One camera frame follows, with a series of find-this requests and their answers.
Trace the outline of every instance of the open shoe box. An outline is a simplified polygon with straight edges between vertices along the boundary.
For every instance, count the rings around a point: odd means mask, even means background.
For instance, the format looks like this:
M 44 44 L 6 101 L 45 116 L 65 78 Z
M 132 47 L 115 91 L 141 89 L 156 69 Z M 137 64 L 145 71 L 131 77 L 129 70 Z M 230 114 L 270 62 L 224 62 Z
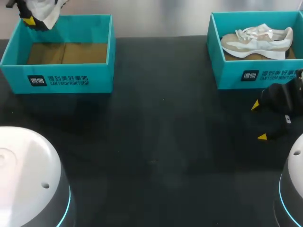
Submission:
M 254 54 L 240 60 L 223 52 L 220 37 L 235 30 L 267 24 L 294 31 L 288 59 L 270 60 Z M 218 89 L 265 88 L 273 83 L 287 83 L 295 71 L 303 68 L 303 16 L 301 12 L 226 12 L 212 13 L 207 33 L 207 47 Z
M 47 32 L 20 20 L 0 66 L 15 94 L 110 93 L 115 51 L 111 15 L 60 16 Z

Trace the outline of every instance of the logo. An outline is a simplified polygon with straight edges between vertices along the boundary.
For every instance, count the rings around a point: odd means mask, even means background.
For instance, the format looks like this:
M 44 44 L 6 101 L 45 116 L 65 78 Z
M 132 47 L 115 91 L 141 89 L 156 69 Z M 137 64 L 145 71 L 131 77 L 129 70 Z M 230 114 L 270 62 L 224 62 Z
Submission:
M 45 87 L 47 83 L 43 76 L 27 76 L 30 84 L 33 87 Z
M 243 72 L 241 81 L 255 81 L 259 74 L 259 70 L 245 70 Z

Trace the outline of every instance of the small hole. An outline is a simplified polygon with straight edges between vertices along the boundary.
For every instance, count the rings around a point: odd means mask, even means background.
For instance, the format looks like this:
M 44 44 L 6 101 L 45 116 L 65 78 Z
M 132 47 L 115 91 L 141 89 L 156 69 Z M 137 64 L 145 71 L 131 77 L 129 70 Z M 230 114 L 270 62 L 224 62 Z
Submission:
M 48 189 L 49 188 L 49 184 L 48 183 L 41 183 L 41 185 L 42 185 L 42 187 L 44 187 L 44 188 L 46 188 L 46 189 Z
M 294 155 L 299 155 L 299 154 L 301 154 L 300 150 L 297 150 L 296 152 L 294 152 Z

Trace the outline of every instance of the gray cylinder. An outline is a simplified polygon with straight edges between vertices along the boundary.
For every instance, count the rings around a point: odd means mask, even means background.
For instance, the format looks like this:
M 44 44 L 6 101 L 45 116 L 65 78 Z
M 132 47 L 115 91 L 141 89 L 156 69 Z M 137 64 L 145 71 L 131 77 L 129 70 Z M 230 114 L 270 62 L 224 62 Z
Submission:
M 0 227 L 75 226 L 64 168 L 40 134 L 0 127 L 0 179 Z
M 303 135 L 294 143 L 278 186 L 274 211 L 280 227 L 303 227 Z

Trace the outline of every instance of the beige sneaker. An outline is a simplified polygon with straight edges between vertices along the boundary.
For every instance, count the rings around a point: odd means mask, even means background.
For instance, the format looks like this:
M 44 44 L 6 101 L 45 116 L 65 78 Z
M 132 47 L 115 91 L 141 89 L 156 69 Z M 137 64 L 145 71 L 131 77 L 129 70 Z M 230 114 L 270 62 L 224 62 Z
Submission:
M 274 30 L 266 24 L 258 27 L 249 27 L 236 30 L 235 34 L 222 37 L 221 45 L 227 53 L 245 58 L 250 54 L 258 53 L 271 59 L 285 59 L 285 52 L 293 41 L 293 30 Z

